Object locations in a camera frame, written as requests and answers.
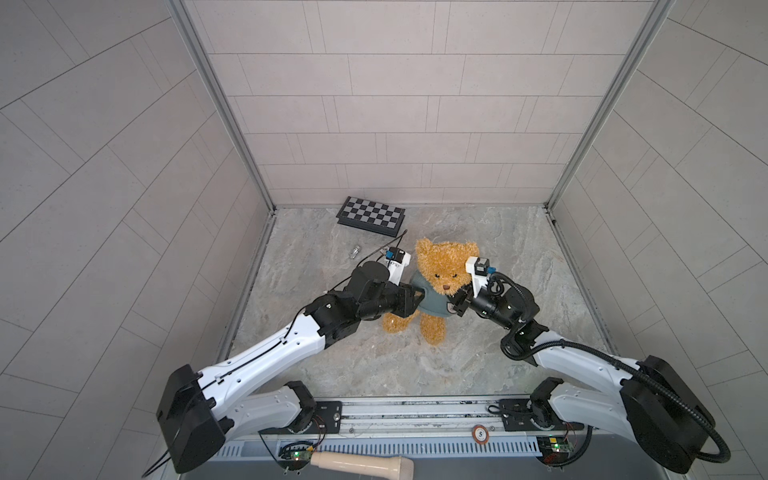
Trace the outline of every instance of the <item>teddy bear leg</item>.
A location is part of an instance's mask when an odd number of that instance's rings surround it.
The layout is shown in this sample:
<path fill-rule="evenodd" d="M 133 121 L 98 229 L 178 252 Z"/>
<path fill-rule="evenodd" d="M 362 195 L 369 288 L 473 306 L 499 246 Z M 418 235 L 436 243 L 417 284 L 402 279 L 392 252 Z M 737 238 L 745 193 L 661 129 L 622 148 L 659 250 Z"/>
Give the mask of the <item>teddy bear leg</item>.
<path fill-rule="evenodd" d="M 445 319 L 425 313 L 422 315 L 421 331 L 429 345 L 439 345 L 445 340 Z"/>
<path fill-rule="evenodd" d="M 408 328 L 408 325 L 411 323 L 413 319 L 416 318 L 418 314 L 419 314 L 419 311 L 416 310 L 413 313 L 413 315 L 403 318 L 401 316 L 397 316 L 392 313 L 386 313 L 382 318 L 382 327 L 384 327 L 384 331 L 387 333 L 402 332 L 403 330 Z"/>

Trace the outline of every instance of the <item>orange fur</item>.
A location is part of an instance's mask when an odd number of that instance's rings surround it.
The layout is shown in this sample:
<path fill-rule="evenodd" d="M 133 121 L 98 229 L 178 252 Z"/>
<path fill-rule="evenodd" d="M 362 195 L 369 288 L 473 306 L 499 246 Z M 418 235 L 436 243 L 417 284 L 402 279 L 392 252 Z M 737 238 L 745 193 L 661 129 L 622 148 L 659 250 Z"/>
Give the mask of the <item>orange fur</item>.
<path fill-rule="evenodd" d="M 480 250 L 475 242 L 432 243 L 426 238 L 416 242 L 419 272 L 441 295 L 453 295 L 463 285 L 472 281 L 472 276 L 466 273 L 464 265 L 469 257 L 479 256 Z M 382 327 L 387 333 L 402 332 L 419 314 L 417 310 L 408 318 L 402 318 L 387 313 L 382 319 Z M 445 339 L 445 319 L 442 317 L 421 313 L 419 328 L 430 345 L 438 345 Z"/>

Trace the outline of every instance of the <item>side wall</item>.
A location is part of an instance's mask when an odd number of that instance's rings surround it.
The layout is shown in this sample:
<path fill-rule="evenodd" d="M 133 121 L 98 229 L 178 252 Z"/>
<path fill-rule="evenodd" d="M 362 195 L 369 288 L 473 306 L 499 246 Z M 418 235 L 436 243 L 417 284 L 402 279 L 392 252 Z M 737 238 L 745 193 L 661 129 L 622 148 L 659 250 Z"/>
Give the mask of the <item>side wall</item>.
<path fill-rule="evenodd" d="M 554 208 L 621 353 L 714 414 L 712 479 L 768 478 L 766 28 L 760 0 L 678 0 Z"/>
<path fill-rule="evenodd" d="M 4 480 L 138 478 L 243 289 L 267 208 L 169 17 L 0 6 Z"/>
<path fill-rule="evenodd" d="M 185 5 L 277 204 L 529 204 L 651 3 Z"/>

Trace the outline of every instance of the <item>brown teddy bear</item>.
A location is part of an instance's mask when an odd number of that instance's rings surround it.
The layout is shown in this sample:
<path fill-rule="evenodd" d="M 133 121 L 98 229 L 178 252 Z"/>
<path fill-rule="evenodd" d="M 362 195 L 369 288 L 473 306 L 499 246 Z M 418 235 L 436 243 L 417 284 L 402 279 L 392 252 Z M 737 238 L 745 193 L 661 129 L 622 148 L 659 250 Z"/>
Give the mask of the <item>brown teddy bear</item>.
<path fill-rule="evenodd" d="M 416 259 L 419 271 L 411 279 L 413 286 L 426 292 L 419 309 L 407 317 L 387 313 L 382 326 L 387 333 L 402 332 L 420 313 L 421 331 L 430 345 L 438 345 L 445 339 L 445 319 L 448 311 L 448 295 L 453 295 L 463 285 L 472 281 L 465 264 L 469 257 L 479 257 L 477 243 L 432 243 L 426 238 L 416 242 Z"/>

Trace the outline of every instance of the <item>chessboard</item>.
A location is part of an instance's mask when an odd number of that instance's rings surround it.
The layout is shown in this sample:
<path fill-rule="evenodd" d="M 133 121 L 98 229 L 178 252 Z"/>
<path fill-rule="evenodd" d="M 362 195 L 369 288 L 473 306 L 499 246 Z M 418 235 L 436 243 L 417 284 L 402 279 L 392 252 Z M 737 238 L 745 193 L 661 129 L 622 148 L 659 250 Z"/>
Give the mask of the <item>chessboard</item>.
<path fill-rule="evenodd" d="M 369 232 L 397 237 L 406 209 L 362 198 L 347 197 L 336 217 L 339 223 Z"/>

